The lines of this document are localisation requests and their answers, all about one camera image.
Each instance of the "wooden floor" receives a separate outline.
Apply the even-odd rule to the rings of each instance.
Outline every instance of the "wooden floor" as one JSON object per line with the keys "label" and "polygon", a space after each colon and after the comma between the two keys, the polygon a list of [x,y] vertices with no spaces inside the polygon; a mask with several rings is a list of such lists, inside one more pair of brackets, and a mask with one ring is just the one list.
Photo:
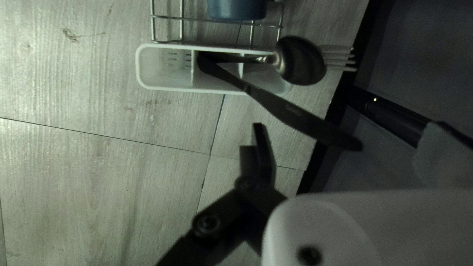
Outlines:
{"label": "wooden floor", "polygon": [[[283,35],[349,46],[366,3],[288,0]],[[0,266],[154,265],[232,187],[253,122],[268,128],[276,188],[295,195],[315,140],[249,97],[139,86],[148,14],[147,0],[0,3]],[[286,98],[324,116],[340,75]],[[247,245],[222,262],[257,264]]]}

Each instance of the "blue cup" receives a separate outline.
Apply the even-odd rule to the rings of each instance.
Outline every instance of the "blue cup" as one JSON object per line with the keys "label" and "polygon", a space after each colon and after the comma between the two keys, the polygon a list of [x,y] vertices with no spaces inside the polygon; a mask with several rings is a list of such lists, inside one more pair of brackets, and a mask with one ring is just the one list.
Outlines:
{"label": "blue cup", "polygon": [[213,19],[263,19],[267,8],[267,0],[207,0],[207,12]]}

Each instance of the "spoon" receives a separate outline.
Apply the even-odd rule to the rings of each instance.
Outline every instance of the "spoon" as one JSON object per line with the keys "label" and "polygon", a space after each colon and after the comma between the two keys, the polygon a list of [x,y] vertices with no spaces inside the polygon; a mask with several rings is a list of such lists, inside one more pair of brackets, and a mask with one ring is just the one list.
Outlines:
{"label": "spoon", "polygon": [[235,77],[218,66],[218,60],[215,62],[214,58],[209,58],[207,55],[208,52],[201,51],[197,56],[197,66],[202,72],[239,88],[281,122],[326,145],[351,151],[362,149],[363,144],[354,136],[277,95]]}
{"label": "spoon", "polygon": [[258,57],[241,57],[218,52],[200,53],[215,63],[271,64],[284,80],[296,85],[315,84],[324,77],[327,71],[326,62],[320,50],[310,41],[296,36],[286,36],[279,39],[272,54]]}

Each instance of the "wire rack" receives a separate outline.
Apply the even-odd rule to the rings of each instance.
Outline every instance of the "wire rack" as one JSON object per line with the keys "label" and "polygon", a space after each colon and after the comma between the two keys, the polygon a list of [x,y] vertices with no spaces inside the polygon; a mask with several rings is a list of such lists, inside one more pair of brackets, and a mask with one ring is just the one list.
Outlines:
{"label": "wire rack", "polygon": [[[268,3],[267,18],[258,21],[226,21],[202,18],[203,16],[206,17],[206,15],[202,15],[202,13],[206,13],[203,9],[200,10],[201,18],[199,18],[195,10],[196,6],[198,6],[196,3],[186,4],[186,0],[180,0],[177,5],[176,2],[177,1],[169,0],[169,2],[163,3],[162,0],[150,0],[152,42],[161,44],[196,44],[271,50],[281,36],[281,30],[283,29],[284,0],[270,1]],[[157,14],[157,10],[164,10],[167,14]],[[235,27],[228,27],[228,30],[237,31],[236,40],[212,42],[209,41],[209,38],[199,38],[195,36],[194,32],[197,31],[199,25],[210,29],[212,28],[211,25],[214,24],[234,25]]]}

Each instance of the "knife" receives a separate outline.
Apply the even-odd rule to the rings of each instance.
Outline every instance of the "knife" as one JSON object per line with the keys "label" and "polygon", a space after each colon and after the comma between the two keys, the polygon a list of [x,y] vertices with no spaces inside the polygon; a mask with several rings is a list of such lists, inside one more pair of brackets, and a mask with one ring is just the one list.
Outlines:
{"label": "knife", "polygon": [[235,77],[206,57],[205,52],[199,52],[197,66],[202,72],[242,90],[281,122],[323,144],[350,151],[362,150],[363,144],[354,136],[277,95]]}

